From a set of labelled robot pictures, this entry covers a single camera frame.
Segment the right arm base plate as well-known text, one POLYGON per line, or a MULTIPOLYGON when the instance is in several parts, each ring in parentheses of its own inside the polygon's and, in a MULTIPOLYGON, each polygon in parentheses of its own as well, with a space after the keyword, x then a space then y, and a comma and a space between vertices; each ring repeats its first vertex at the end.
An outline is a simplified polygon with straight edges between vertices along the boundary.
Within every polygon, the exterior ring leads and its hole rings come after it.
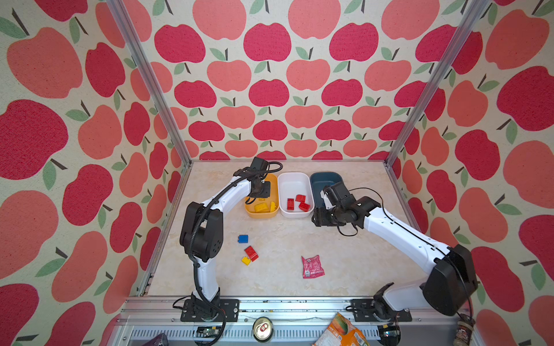
POLYGON ((383 299, 353 299, 346 307, 346 311, 353 314, 356 322, 413 321, 409 311, 394 311, 383 299))

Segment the yellow plastic bin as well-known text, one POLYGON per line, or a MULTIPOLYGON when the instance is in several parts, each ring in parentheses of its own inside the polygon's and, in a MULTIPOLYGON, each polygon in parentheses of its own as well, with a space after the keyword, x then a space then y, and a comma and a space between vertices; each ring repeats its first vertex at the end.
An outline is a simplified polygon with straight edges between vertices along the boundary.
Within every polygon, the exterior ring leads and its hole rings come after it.
POLYGON ((245 210, 249 217, 253 219, 270 219, 277 215, 280 209, 278 197, 278 180, 275 174, 269 174, 265 179, 270 183, 270 195, 268 198, 258 198, 253 203, 245 203, 245 210))

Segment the dark teal plastic bin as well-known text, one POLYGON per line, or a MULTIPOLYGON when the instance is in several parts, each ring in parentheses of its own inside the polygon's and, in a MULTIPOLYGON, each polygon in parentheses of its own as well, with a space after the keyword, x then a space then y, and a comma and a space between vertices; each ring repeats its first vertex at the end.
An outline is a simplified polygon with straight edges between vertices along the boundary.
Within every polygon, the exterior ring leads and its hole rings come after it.
POLYGON ((310 176, 310 184, 315 205, 313 216, 316 216, 321 208, 325 209, 325 203, 321 197, 323 188, 340 182, 343 182, 343 178, 336 172, 316 172, 310 176))

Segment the small blue lego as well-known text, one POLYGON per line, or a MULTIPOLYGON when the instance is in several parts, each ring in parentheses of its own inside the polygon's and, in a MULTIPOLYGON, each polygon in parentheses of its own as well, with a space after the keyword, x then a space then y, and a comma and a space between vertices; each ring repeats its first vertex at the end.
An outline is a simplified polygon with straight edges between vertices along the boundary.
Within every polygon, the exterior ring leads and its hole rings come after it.
POLYGON ((238 236, 238 243, 239 244, 247 244, 248 243, 248 235, 239 235, 238 236))

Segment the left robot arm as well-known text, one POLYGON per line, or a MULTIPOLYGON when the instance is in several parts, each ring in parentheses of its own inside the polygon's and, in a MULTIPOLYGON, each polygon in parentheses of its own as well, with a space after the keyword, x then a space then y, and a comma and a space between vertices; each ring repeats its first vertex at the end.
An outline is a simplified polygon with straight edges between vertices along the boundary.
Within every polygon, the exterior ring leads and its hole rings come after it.
POLYGON ((266 161, 252 163, 233 174, 229 183, 202 203, 189 203, 180 235, 180 245, 193 265, 194 291, 191 296, 196 314, 212 319, 223 316, 219 303, 220 288, 216 281, 216 261, 224 242, 224 217, 246 198, 266 198, 272 173, 266 161))

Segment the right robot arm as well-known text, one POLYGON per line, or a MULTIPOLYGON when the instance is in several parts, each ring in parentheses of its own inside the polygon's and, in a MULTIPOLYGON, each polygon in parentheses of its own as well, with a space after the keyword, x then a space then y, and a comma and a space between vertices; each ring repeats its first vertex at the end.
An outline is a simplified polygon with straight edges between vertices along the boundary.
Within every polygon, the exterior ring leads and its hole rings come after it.
POLYGON ((405 309, 431 307, 445 316, 456 315, 477 290, 476 270, 470 251, 451 247, 415 230, 392 216, 375 200, 349 196, 338 200, 324 196, 320 220, 325 226, 344 226, 376 234, 417 264, 426 277, 402 285, 389 283, 373 296, 376 318, 387 321, 405 309))

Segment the white plastic bin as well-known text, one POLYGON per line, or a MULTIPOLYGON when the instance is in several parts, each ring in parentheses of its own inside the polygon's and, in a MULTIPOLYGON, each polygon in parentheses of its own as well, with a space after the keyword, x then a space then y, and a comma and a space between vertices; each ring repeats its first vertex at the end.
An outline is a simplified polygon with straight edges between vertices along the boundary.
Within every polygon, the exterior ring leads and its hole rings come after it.
POLYGON ((310 178, 302 172, 285 172, 278 176, 278 197, 281 214, 288 219, 301 219, 311 215, 315 209, 314 198, 312 194, 310 178), (306 202, 312 206, 308 213, 299 209, 300 202, 295 201, 293 211, 287 210, 287 199, 295 200, 297 195, 305 195, 306 202))

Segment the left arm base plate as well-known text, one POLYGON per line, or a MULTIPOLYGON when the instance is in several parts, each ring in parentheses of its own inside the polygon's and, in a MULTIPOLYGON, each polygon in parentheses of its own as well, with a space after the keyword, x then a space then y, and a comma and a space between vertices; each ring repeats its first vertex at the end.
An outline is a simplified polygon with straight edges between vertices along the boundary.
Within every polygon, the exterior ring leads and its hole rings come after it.
POLYGON ((180 316, 182 322, 237 322, 240 300, 219 299, 215 301, 217 309, 198 298, 185 300, 180 316))

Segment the small yellow lego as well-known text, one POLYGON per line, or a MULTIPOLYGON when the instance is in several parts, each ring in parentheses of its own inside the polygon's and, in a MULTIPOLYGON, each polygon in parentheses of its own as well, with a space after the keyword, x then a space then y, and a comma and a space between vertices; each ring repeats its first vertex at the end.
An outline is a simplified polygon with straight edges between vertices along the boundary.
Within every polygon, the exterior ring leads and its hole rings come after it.
POLYGON ((251 260, 249 257, 243 257, 243 258, 241 259, 241 261, 242 261, 245 265, 247 265, 247 266, 250 265, 251 262, 252 262, 252 260, 251 260))

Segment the red long lego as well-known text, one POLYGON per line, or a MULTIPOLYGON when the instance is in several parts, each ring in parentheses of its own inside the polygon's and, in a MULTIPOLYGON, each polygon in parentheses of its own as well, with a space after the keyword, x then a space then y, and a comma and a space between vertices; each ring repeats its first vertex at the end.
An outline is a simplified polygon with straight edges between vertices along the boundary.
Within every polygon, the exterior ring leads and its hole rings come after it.
POLYGON ((287 210, 293 211, 295 207, 295 200, 293 198, 287 199, 287 210))

